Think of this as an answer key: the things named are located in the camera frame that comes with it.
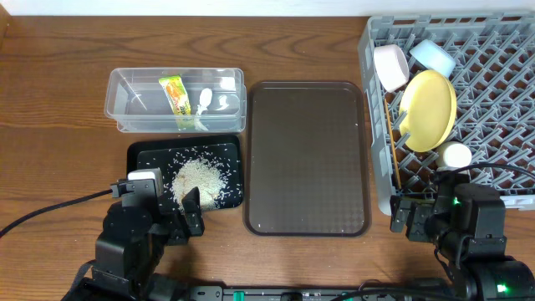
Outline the wooden chopstick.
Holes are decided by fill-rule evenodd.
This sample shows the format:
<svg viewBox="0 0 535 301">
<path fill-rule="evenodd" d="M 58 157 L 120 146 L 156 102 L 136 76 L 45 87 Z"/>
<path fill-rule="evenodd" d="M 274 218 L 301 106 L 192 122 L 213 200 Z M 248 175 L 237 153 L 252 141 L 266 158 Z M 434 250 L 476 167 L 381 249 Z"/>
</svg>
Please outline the wooden chopstick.
<svg viewBox="0 0 535 301">
<path fill-rule="evenodd" d="M 394 140 L 394 135 L 393 135 L 393 126 L 392 126 L 392 121 L 390 118 L 390 111 L 389 111 L 388 101 L 386 97 L 384 98 L 384 108 L 385 108 L 385 115 L 386 115 L 386 120 L 387 120 L 389 136 L 390 136 L 390 148 L 391 148 L 391 153 L 392 153 L 392 161 L 394 164 L 395 181 L 396 181 L 397 189 L 401 190 L 402 182 L 400 178 L 400 169 L 399 169 L 399 165 L 397 161 L 397 153 L 396 153 L 395 140 Z"/>
</svg>

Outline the white tissue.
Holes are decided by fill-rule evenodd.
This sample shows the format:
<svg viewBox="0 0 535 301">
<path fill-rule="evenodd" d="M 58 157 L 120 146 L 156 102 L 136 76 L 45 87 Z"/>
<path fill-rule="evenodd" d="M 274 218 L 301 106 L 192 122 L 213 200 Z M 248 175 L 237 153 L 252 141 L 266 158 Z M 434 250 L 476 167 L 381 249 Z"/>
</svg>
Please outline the white tissue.
<svg viewBox="0 0 535 301">
<path fill-rule="evenodd" d="M 201 122 L 201 115 L 207 111 L 208 106 L 211 104 L 212 96 L 213 92 L 210 88 L 205 88 L 200 93 L 196 117 L 194 118 L 194 127 L 198 131 L 209 131 L 209 129 Z"/>
</svg>

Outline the rice food waste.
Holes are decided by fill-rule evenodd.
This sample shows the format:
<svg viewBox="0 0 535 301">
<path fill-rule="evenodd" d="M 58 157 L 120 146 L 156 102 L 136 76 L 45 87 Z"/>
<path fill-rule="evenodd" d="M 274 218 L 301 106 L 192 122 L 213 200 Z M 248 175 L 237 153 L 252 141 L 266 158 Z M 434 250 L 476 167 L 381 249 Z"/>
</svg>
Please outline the rice food waste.
<svg viewBox="0 0 535 301">
<path fill-rule="evenodd" d="M 233 143 L 174 148 L 164 155 L 164 195 L 172 205 L 179 206 L 194 187 L 200 191 L 203 211 L 241 205 L 241 161 Z"/>
</svg>

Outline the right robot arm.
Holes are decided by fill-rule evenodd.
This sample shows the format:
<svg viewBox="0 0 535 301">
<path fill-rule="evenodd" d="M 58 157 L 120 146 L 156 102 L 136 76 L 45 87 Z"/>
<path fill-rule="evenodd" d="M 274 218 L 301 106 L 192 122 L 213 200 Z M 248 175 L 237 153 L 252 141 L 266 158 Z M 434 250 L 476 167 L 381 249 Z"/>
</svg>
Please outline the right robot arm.
<svg viewBox="0 0 535 301">
<path fill-rule="evenodd" d="M 432 201 L 392 196 L 390 230 L 429 242 L 455 294 L 465 300 L 533 300 L 534 275 L 506 255 L 506 207 L 500 193 L 470 182 L 467 174 L 436 177 Z"/>
</svg>

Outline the white cup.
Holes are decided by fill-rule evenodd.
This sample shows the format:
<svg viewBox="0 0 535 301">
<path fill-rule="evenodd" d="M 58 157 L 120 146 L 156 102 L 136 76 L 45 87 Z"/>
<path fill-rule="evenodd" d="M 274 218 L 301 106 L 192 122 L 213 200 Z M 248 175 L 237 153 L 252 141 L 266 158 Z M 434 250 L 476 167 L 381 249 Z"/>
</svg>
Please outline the white cup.
<svg viewBox="0 0 535 301">
<path fill-rule="evenodd" d="M 461 142 L 449 141 L 436 148 L 438 167 L 461 168 L 469 166 L 472 160 L 470 149 Z"/>
</svg>

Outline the green snack wrapper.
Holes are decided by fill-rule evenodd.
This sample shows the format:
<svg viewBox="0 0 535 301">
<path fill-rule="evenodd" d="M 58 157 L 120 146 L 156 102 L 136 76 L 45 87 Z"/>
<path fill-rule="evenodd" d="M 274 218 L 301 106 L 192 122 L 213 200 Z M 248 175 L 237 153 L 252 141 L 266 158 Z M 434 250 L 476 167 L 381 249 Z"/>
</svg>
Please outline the green snack wrapper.
<svg viewBox="0 0 535 301">
<path fill-rule="evenodd" d="M 179 130 L 190 130 L 194 127 L 191 118 L 191 103 L 189 95 L 180 75 L 173 75 L 159 79 Z"/>
</svg>

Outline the blue bowl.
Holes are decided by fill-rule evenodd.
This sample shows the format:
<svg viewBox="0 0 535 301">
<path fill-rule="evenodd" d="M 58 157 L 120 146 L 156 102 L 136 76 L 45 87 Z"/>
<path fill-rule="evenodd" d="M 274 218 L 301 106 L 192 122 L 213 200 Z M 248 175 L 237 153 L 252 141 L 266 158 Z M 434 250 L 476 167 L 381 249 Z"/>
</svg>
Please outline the blue bowl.
<svg viewBox="0 0 535 301">
<path fill-rule="evenodd" d="M 432 69 L 449 78 L 456 66 L 456 61 L 440 46 L 424 39 L 410 50 L 410 54 L 426 69 Z"/>
</svg>

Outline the yellow plate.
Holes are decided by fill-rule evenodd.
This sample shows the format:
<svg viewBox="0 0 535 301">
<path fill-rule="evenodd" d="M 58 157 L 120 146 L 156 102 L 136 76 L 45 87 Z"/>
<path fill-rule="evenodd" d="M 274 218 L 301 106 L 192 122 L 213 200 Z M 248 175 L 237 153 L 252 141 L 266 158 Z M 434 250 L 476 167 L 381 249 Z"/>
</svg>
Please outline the yellow plate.
<svg viewBox="0 0 535 301">
<path fill-rule="evenodd" d="M 456 119 L 456 92 L 451 82 L 435 70 L 418 73 L 407 85 L 399 112 L 405 113 L 400 133 L 408 134 L 406 146 L 427 152 L 442 144 Z"/>
</svg>

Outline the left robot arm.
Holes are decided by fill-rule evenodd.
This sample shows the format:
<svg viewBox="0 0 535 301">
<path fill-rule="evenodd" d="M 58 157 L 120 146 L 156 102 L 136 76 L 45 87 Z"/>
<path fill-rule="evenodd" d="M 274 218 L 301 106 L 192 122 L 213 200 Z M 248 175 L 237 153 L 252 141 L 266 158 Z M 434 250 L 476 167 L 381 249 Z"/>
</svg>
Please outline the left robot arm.
<svg viewBox="0 0 535 301">
<path fill-rule="evenodd" d="M 65 300 L 188 300 L 186 284 L 155 272 L 167 246 L 186 245 L 205 230 L 200 191 L 192 188 L 181 210 L 163 212 L 153 179 L 111 186 L 119 201 L 107 211 L 95 259 L 77 272 Z"/>
</svg>

